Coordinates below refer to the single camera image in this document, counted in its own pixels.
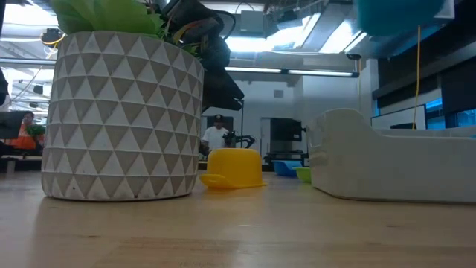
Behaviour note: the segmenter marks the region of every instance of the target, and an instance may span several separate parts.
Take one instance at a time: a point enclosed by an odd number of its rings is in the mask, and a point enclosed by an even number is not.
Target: man
[[[22,127],[20,127],[20,132],[17,139],[7,140],[7,144],[14,146],[16,149],[20,150],[37,150],[37,144],[34,138],[30,137],[27,133],[27,127],[33,124],[33,119],[35,115],[32,112],[27,112],[23,117]],[[41,135],[37,137],[39,145],[43,146],[43,141],[45,137]]]
[[[225,140],[223,139],[223,135],[228,133],[228,130],[223,127],[222,115],[215,115],[213,120],[214,126],[207,128],[202,138],[203,145],[208,147],[210,151],[224,148]]]

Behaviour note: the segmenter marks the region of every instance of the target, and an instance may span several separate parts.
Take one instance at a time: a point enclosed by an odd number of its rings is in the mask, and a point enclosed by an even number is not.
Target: orange object
[[[38,137],[38,141],[39,141],[40,144],[42,144],[44,140],[45,140],[45,137],[43,135]],[[25,124],[22,124],[22,126],[20,127],[20,132],[18,134],[18,138],[6,140],[6,144],[12,145],[16,149],[22,149],[22,150],[35,150],[36,149],[35,140],[28,135],[27,125],[25,125]]]
[[[251,188],[266,185],[261,156],[256,150],[224,148],[208,156],[207,173],[200,176],[209,188]]]

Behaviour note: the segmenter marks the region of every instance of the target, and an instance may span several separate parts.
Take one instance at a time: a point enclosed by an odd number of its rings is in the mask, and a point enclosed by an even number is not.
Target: table surface
[[[46,198],[0,175],[1,268],[476,267],[476,208],[359,202],[266,174],[263,188],[149,202]]]

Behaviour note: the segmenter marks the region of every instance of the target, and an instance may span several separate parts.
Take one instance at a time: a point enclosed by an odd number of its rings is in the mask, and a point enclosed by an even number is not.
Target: white shirt
[[[215,150],[225,147],[225,140],[223,135],[228,133],[224,127],[217,129],[215,126],[207,128],[203,135],[203,140],[208,141],[208,147],[210,150]]]

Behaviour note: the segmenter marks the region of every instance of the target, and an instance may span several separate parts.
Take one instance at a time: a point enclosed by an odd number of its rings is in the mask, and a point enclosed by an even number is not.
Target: planter
[[[42,187],[69,200],[189,194],[198,170],[203,68],[134,33],[65,38],[54,72]]]

